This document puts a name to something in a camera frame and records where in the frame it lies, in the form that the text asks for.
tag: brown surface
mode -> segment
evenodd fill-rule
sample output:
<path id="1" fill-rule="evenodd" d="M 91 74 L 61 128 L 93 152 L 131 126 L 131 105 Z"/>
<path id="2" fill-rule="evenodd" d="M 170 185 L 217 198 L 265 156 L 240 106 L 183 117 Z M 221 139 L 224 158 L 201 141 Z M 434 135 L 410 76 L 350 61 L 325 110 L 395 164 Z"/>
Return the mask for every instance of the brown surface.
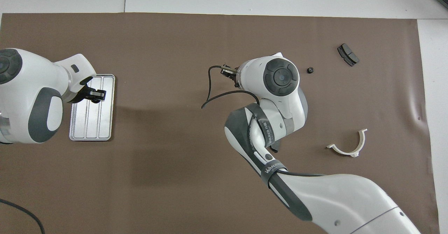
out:
<path id="1" fill-rule="evenodd" d="M 336 51 L 344 42 L 355 67 Z M 70 141 L 65 105 L 49 142 L 0 146 L 0 197 L 35 213 L 49 234 L 324 233 L 292 215 L 227 142 L 228 114 L 251 97 L 200 110 L 209 66 L 279 51 L 299 68 L 309 116 L 275 157 L 293 172 L 370 178 L 422 233 L 439 232 L 416 20 L 4 14 L 5 47 L 51 61 L 82 53 L 117 77 L 111 141 Z M 218 71 L 212 95 L 234 90 Z M 354 149 L 363 128 L 359 157 L 325 148 Z M 0 233 L 38 233 L 5 205 L 0 219 Z"/>

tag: robotic arm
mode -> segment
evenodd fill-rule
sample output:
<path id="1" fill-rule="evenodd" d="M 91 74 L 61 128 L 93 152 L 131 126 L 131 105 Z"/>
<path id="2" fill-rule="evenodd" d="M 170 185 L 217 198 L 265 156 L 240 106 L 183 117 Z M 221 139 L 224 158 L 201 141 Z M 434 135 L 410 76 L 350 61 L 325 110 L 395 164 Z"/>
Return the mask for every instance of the robotic arm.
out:
<path id="1" fill-rule="evenodd" d="M 62 103 L 98 103 L 106 92 L 81 54 L 52 63 L 22 49 L 0 50 L 0 143 L 43 143 L 61 125 Z"/>
<path id="2" fill-rule="evenodd" d="M 418 234 L 414 224 L 374 182 L 357 175 L 288 172 L 266 149 L 304 126 L 308 106 L 296 66 L 277 53 L 222 67 L 235 86 L 259 96 L 230 113 L 225 135 L 291 213 L 331 234 Z"/>

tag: silver rectangular tray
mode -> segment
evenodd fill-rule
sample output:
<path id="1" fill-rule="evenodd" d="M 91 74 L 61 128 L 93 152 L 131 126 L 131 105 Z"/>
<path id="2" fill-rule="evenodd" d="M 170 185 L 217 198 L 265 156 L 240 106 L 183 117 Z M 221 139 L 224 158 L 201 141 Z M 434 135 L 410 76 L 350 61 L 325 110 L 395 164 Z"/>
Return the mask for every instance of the silver rectangular tray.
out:
<path id="1" fill-rule="evenodd" d="M 72 105 L 69 137 L 74 141 L 106 141 L 112 136 L 115 76 L 96 75 L 88 84 L 106 91 L 106 98 L 99 103 L 83 100 Z"/>

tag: velcro strap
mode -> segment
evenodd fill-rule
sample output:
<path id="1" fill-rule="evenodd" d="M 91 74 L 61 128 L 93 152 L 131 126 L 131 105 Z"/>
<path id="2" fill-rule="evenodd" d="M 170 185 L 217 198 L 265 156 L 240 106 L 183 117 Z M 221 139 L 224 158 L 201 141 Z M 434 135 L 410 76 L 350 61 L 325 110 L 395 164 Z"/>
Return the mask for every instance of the velcro strap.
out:
<path id="1" fill-rule="evenodd" d="M 264 165 L 261 169 L 261 180 L 267 187 L 269 187 L 269 179 L 271 176 L 280 168 L 286 169 L 286 167 L 278 159 L 274 159 L 266 163 L 266 165 Z"/>
<path id="2" fill-rule="evenodd" d="M 269 122 L 269 119 L 267 119 L 267 116 L 264 114 L 262 108 L 256 103 L 251 103 L 247 105 L 246 108 L 251 111 L 257 119 L 257 123 L 260 126 L 264 136 L 264 147 L 272 145 L 275 142 L 274 130 L 272 129 L 271 123 Z"/>

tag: white bracket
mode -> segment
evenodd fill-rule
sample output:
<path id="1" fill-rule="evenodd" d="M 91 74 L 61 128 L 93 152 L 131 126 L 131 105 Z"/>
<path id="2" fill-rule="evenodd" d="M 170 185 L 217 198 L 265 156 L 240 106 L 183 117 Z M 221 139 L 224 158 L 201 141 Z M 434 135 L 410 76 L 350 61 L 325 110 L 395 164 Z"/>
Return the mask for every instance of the white bracket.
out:
<path id="1" fill-rule="evenodd" d="M 335 144 L 328 145 L 327 148 L 333 148 L 333 150 L 335 150 L 336 152 L 338 152 L 340 154 L 343 154 L 343 155 L 350 155 L 352 157 L 357 157 L 357 156 L 359 156 L 359 151 L 361 151 L 361 149 L 363 149 L 363 146 L 364 146 L 364 143 L 365 143 L 365 134 L 364 134 L 364 132 L 366 130 L 367 129 L 363 129 L 363 130 L 359 130 L 358 131 L 359 132 L 359 144 L 356 147 L 356 149 L 353 150 L 352 152 L 348 152 L 348 153 L 347 152 L 343 152 L 343 151 L 339 150 L 339 148 L 337 148 L 337 146 Z"/>

